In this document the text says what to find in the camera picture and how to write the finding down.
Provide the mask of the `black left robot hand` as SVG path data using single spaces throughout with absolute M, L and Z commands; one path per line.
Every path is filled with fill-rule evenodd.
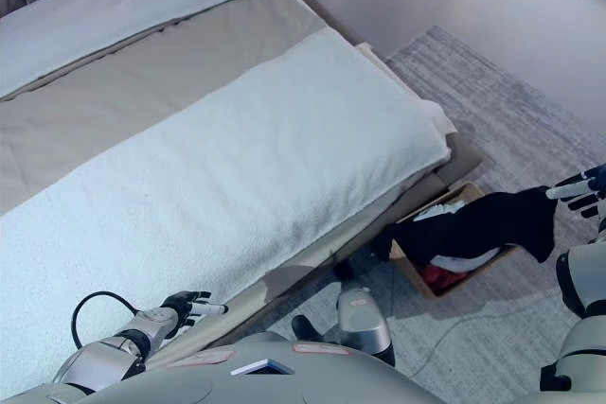
M 167 297 L 161 307 L 173 309 L 177 313 L 175 330 L 184 326 L 193 326 L 196 317 L 224 315 L 229 311 L 227 305 L 210 302 L 210 291 L 179 291 Z

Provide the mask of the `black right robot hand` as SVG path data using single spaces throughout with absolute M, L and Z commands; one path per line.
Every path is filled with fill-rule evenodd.
M 545 191 L 549 200 L 565 203 L 585 219 L 605 220 L 605 165 L 584 170 Z

